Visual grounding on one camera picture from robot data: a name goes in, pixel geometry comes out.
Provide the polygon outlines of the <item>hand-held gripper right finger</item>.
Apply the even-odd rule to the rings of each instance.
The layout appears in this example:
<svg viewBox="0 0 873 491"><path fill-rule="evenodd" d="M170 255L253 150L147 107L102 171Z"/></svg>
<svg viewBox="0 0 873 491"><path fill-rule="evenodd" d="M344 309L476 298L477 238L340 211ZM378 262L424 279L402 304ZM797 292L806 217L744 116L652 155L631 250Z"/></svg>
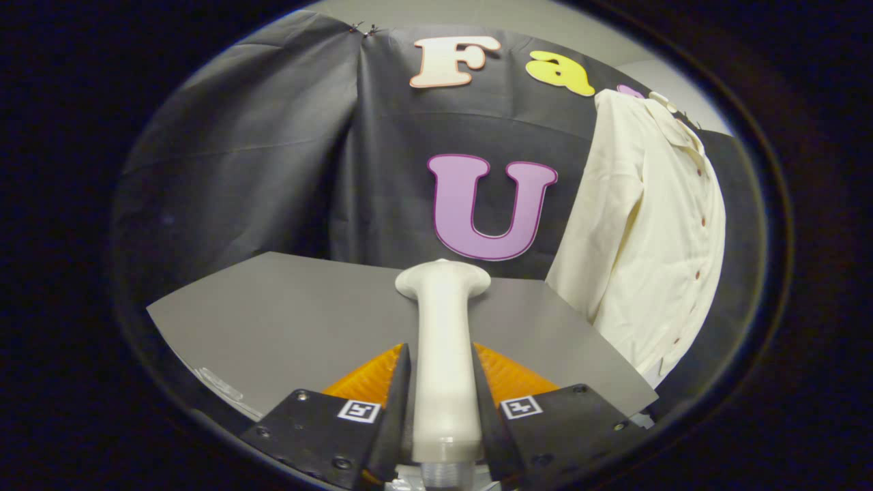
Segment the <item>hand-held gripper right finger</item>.
<svg viewBox="0 0 873 491"><path fill-rule="evenodd" d="M480 343L472 346L484 462L505 490L590 485L648 431L598 392L554 383Z"/></svg>

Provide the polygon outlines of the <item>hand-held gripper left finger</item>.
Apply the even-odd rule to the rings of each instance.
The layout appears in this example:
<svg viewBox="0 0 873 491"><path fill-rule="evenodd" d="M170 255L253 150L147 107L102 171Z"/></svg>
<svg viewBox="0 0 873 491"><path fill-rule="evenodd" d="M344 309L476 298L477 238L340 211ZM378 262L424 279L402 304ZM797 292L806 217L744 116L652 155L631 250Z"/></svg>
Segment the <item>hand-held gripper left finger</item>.
<svg viewBox="0 0 873 491"><path fill-rule="evenodd" d="M329 391L294 389L241 439L318 490L381 490L401 462L411 350L402 343Z"/></svg>

